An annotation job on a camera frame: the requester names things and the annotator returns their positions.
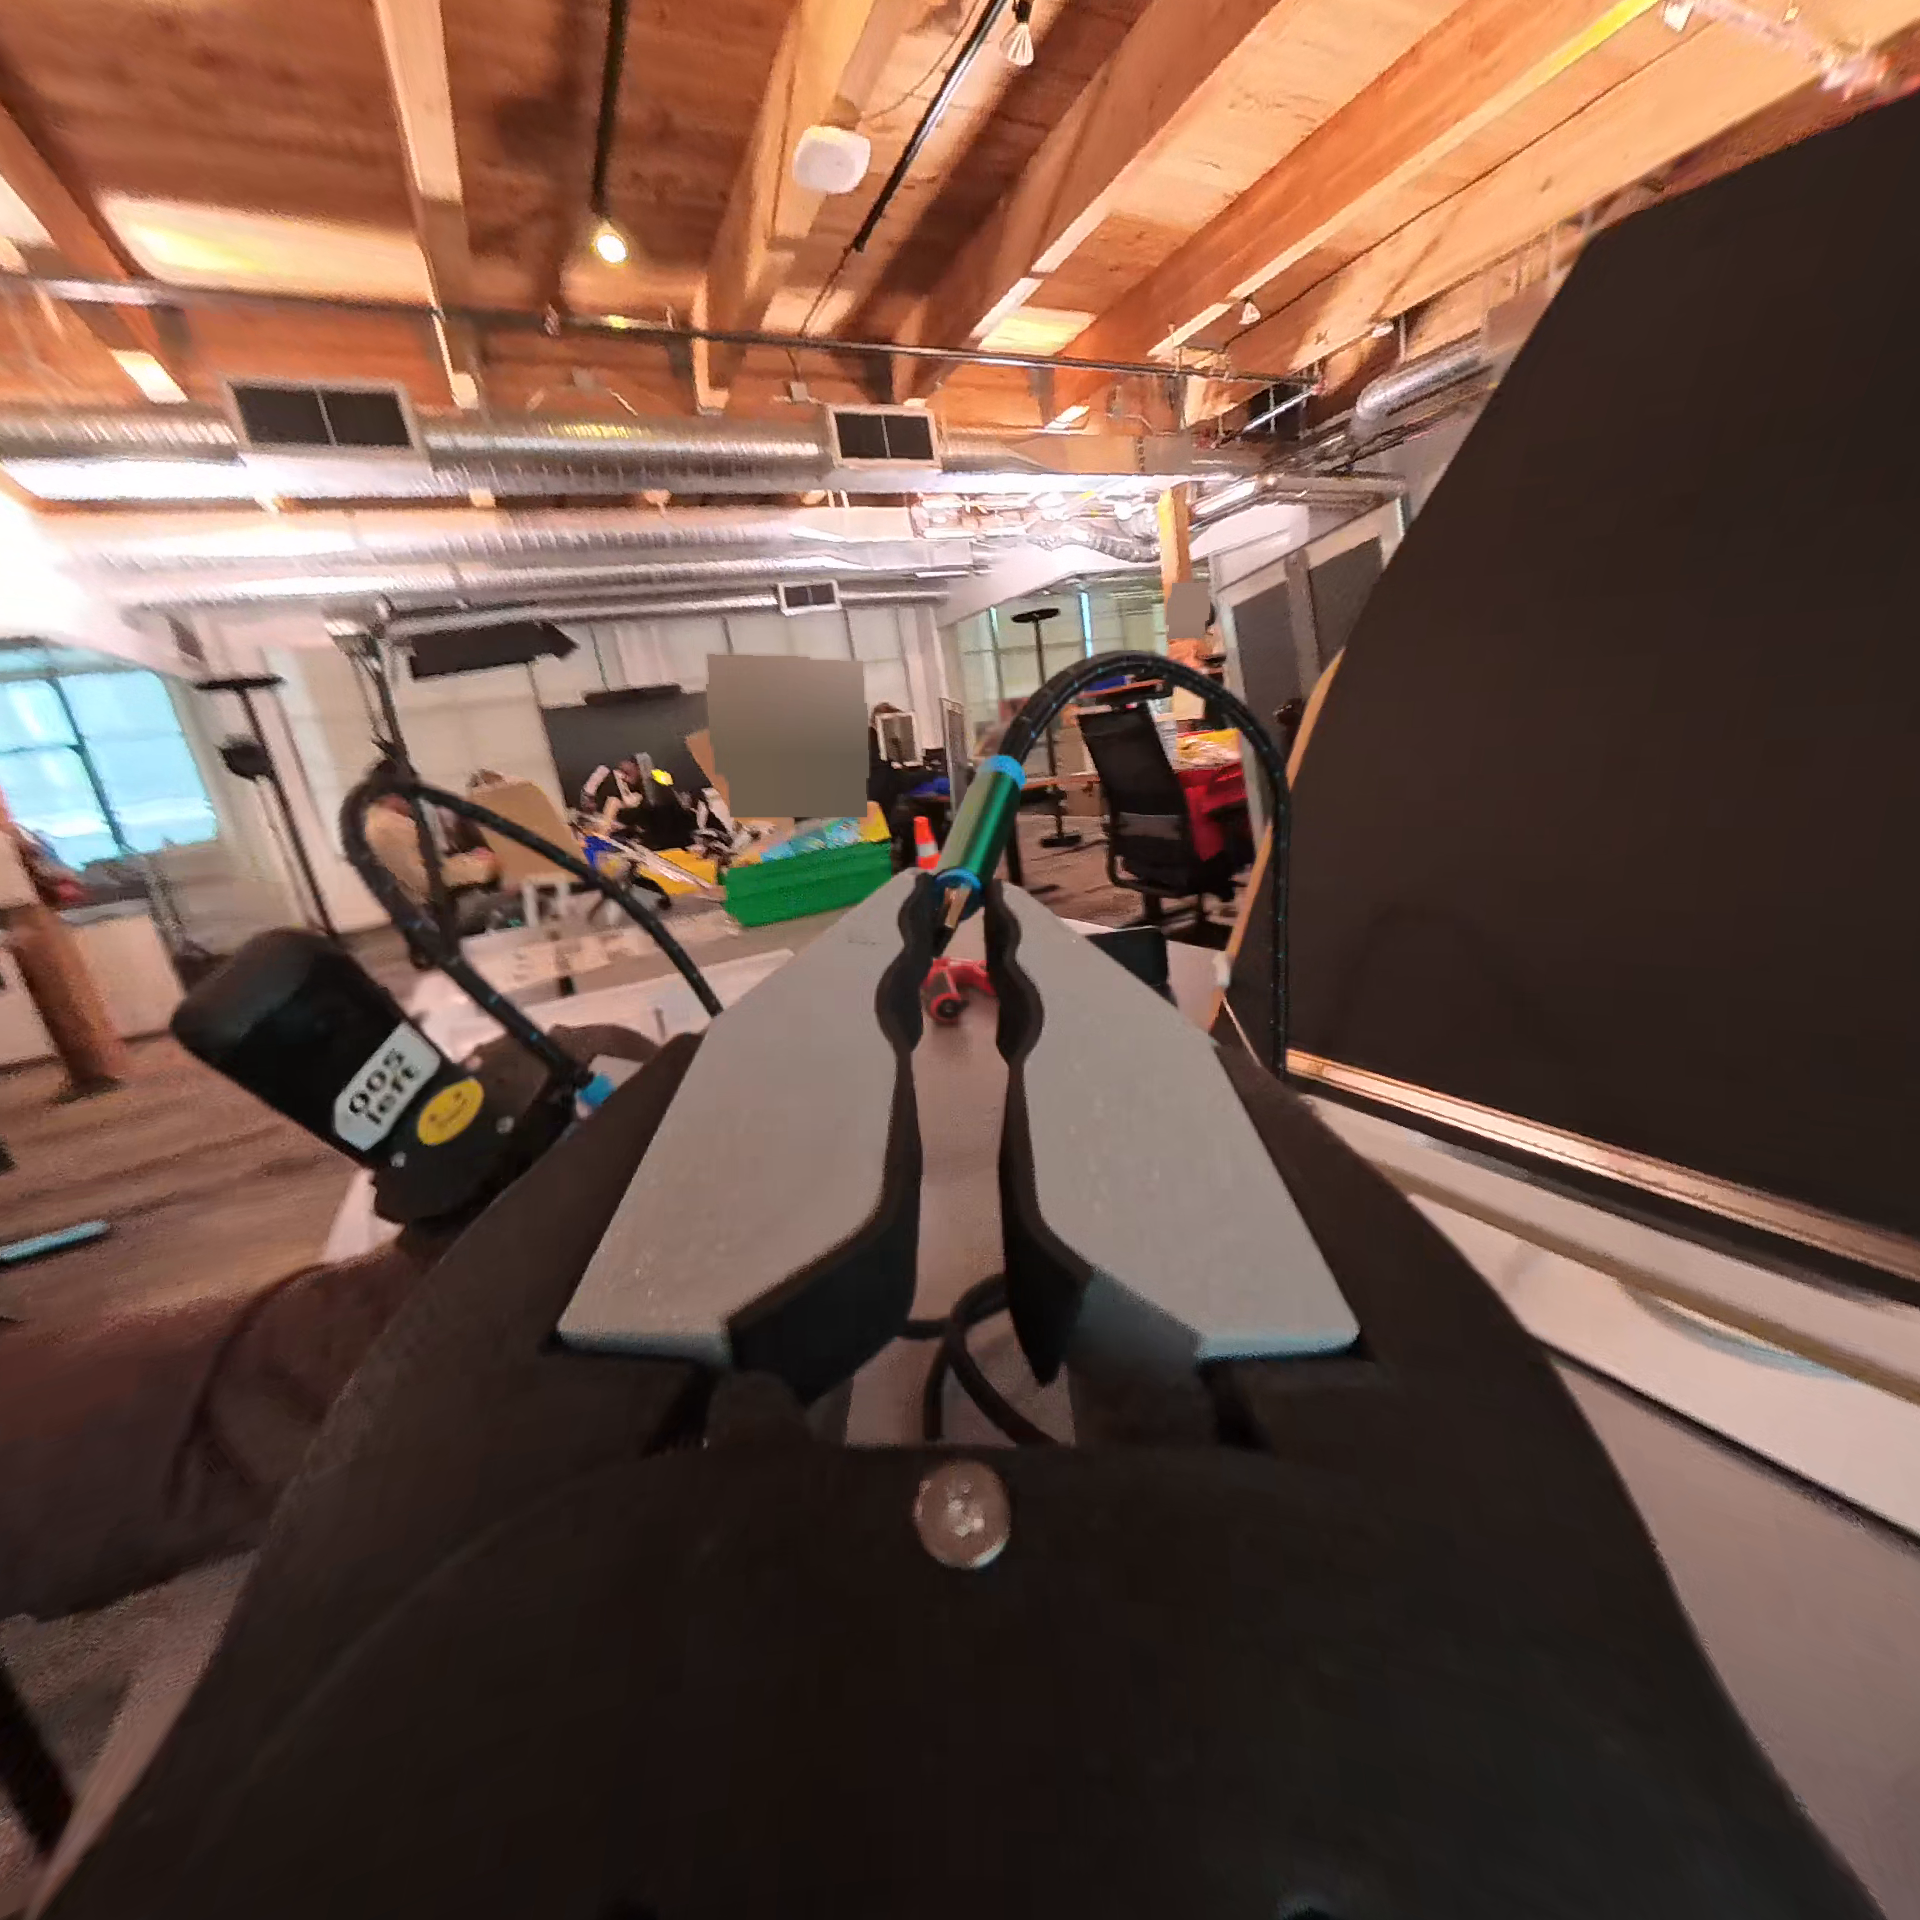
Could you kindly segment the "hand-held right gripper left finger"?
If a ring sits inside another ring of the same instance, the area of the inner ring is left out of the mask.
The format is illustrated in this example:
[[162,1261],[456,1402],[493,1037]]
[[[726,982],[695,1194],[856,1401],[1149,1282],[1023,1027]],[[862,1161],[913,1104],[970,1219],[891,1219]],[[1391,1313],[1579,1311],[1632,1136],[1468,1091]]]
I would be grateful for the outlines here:
[[930,879],[901,873],[718,1016],[555,1322],[575,1353],[848,1385],[916,1295]]

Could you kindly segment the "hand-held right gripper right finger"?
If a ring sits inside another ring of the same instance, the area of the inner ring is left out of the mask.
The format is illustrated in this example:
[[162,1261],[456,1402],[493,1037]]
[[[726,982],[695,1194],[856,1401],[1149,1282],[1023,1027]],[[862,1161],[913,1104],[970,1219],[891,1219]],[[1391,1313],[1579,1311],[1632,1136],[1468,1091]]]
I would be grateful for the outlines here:
[[1005,1313],[1035,1380],[1351,1353],[1334,1267],[1219,1051],[1011,884],[988,899]]

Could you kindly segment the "person's left forearm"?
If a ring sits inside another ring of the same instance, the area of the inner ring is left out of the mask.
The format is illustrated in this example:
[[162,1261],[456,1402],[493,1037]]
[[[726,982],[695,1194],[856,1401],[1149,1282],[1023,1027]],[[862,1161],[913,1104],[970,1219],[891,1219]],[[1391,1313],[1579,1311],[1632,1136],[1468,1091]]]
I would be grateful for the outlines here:
[[351,1376],[454,1233],[254,1292],[3,1333],[3,1621],[60,1621],[256,1549]]

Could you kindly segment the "green plastic crates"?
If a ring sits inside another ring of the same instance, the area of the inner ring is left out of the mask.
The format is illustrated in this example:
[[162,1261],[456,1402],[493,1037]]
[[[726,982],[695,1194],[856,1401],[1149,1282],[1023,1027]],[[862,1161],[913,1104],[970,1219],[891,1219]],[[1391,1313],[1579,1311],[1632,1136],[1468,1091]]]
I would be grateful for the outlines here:
[[740,926],[772,926],[856,907],[892,873],[891,839],[803,851],[782,843],[754,864],[733,864],[722,875],[722,899]]

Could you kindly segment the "red storage bin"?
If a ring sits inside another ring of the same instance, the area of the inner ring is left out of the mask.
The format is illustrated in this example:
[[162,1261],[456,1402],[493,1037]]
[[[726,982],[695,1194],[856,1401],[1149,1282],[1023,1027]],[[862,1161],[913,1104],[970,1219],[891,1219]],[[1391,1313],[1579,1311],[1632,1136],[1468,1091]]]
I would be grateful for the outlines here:
[[1243,764],[1238,757],[1179,764],[1174,772],[1185,799],[1193,855],[1234,873],[1243,870],[1253,861]]

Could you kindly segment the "black office chair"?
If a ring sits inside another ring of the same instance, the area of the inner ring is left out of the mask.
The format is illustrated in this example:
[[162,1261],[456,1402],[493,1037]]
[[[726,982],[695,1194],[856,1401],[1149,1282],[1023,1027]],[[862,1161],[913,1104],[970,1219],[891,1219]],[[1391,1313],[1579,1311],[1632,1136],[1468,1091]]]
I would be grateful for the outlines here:
[[1214,907],[1234,907],[1238,875],[1193,855],[1176,764],[1144,702],[1076,711],[1104,799],[1105,884],[1140,895],[1140,926],[1164,926],[1190,946],[1223,946]]

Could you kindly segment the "black overhead light panel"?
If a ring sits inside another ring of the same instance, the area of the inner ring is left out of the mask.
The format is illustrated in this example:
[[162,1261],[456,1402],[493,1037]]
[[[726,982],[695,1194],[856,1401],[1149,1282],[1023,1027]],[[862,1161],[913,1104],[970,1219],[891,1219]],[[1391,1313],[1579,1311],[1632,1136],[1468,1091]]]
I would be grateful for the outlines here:
[[390,637],[390,643],[411,661],[416,683],[533,666],[575,653],[575,641],[543,616],[430,626],[423,633]]

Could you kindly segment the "black display board on stand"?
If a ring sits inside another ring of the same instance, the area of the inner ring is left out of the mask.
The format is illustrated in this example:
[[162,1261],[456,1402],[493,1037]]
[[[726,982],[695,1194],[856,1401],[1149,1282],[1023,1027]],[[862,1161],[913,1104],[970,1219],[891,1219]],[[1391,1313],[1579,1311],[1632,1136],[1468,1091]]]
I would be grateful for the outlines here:
[[1915,1536],[1915,93],[1585,247],[1299,745],[1292,1091]]

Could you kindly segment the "orange support post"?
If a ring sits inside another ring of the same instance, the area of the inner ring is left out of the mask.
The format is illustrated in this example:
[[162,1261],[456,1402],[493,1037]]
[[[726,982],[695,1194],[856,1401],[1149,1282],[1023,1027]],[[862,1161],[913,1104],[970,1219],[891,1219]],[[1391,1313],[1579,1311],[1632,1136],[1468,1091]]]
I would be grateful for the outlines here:
[[130,1054],[71,926],[40,895],[26,835],[3,805],[3,946],[62,1067],[62,1100],[120,1091]]

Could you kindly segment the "silver ventilation duct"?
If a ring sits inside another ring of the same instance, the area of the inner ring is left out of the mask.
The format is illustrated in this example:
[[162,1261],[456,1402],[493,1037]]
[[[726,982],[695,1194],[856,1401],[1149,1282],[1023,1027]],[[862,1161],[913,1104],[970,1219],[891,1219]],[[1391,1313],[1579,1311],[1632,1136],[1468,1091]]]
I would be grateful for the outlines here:
[[328,390],[273,390],[254,435],[240,407],[3,404],[3,477],[45,507],[248,500],[610,500],[665,496],[1148,496],[1193,483],[1210,510],[1253,500],[1403,496],[1398,474],[1311,467],[1278,444],[1193,432],[999,432],[916,411],[814,407],[800,421],[416,414],[395,396],[339,427]]
[[29,545],[36,581],[115,610],[356,606],[830,574],[956,577],[965,535],[930,541],[905,510],[394,510],[60,517]]

